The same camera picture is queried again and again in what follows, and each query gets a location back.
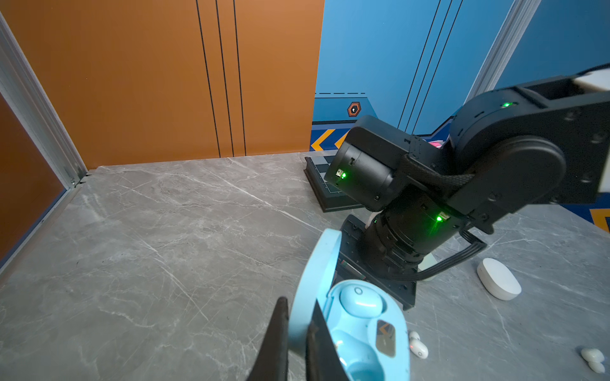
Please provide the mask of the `white earbud case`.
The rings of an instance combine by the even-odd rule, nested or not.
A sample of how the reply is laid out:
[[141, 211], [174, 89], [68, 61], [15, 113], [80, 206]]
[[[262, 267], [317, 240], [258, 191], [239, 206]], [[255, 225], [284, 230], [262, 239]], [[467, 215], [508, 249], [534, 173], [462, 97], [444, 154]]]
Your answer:
[[519, 281], [498, 260], [484, 258], [477, 267], [477, 274], [487, 292], [499, 300], [513, 300], [522, 292]]

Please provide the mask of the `blue earbud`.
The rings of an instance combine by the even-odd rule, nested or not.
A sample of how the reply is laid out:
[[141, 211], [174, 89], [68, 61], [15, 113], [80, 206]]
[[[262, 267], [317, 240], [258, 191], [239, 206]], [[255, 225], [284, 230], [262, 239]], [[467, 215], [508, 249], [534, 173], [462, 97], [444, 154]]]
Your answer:
[[344, 310], [356, 318], [376, 318], [383, 312], [383, 299], [369, 287], [345, 286], [339, 298]]

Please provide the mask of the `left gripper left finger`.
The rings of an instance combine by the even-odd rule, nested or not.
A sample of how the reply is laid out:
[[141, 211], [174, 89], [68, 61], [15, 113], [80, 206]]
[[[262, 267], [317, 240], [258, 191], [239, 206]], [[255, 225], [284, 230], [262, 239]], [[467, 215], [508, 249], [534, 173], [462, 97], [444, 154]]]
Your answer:
[[288, 379], [288, 299], [279, 297], [247, 380]]

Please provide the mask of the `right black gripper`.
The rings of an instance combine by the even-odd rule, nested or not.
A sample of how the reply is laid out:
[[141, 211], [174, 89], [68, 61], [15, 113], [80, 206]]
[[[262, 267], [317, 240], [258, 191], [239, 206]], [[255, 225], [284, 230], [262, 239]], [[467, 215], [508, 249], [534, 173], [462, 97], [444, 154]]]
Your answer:
[[404, 311], [413, 308], [416, 305], [416, 282], [383, 278], [365, 263], [361, 243], [365, 234], [365, 222], [350, 214], [343, 222], [340, 231], [342, 241], [336, 267], [338, 277], [369, 282], [395, 298]]

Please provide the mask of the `light blue earbud case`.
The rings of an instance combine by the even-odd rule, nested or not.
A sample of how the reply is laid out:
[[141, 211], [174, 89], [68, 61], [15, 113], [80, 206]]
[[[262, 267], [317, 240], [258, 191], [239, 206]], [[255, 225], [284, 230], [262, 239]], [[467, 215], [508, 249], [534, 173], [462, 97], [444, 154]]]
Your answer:
[[[300, 278], [288, 323], [288, 347], [306, 355], [306, 336], [315, 303], [319, 303], [335, 349], [349, 380], [408, 380], [411, 375], [408, 329], [402, 310], [392, 297], [364, 280], [334, 281], [342, 234], [326, 229]], [[348, 285], [365, 286], [384, 302], [378, 317], [348, 314], [340, 303]]]

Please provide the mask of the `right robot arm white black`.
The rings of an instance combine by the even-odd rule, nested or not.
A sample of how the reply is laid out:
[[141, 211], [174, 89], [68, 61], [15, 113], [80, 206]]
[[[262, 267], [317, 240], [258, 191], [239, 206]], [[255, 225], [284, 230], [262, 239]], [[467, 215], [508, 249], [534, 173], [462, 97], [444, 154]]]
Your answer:
[[531, 204], [587, 204], [609, 189], [609, 67], [491, 90], [450, 120], [440, 147], [360, 118], [325, 179], [374, 213], [343, 223], [337, 272], [405, 309], [416, 284], [482, 252], [472, 229]]

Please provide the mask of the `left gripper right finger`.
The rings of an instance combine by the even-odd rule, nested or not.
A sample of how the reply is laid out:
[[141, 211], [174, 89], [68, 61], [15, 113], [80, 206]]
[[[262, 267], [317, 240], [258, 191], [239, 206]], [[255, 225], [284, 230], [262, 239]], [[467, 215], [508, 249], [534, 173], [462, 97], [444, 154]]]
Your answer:
[[306, 378], [309, 381], [348, 381], [319, 303], [315, 303], [306, 336]]

